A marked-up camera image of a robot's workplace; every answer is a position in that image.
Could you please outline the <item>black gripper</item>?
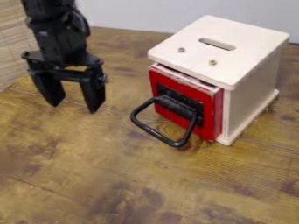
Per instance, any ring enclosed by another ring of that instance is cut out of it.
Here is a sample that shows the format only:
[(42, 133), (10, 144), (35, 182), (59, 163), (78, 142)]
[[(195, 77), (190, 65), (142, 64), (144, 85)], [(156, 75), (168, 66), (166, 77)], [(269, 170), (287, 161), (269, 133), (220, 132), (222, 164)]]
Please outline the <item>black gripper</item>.
[(90, 24), (78, 10), (27, 10), (26, 23), (39, 50), (26, 52), (32, 82), (56, 107), (66, 97), (62, 81), (79, 81), (90, 113), (106, 101), (102, 60), (88, 53)]

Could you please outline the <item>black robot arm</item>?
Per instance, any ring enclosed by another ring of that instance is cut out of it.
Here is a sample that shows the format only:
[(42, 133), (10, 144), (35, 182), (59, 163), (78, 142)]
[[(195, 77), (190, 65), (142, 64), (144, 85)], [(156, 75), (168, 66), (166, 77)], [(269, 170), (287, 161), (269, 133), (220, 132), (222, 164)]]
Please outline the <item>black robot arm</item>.
[(66, 97), (62, 83), (78, 82), (90, 112), (106, 101), (103, 59), (88, 52), (90, 24), (75, 0), (22, 0), (26, 23), (39, 49), (24, 52), (32, 82), (46, 101), (58, 106)]

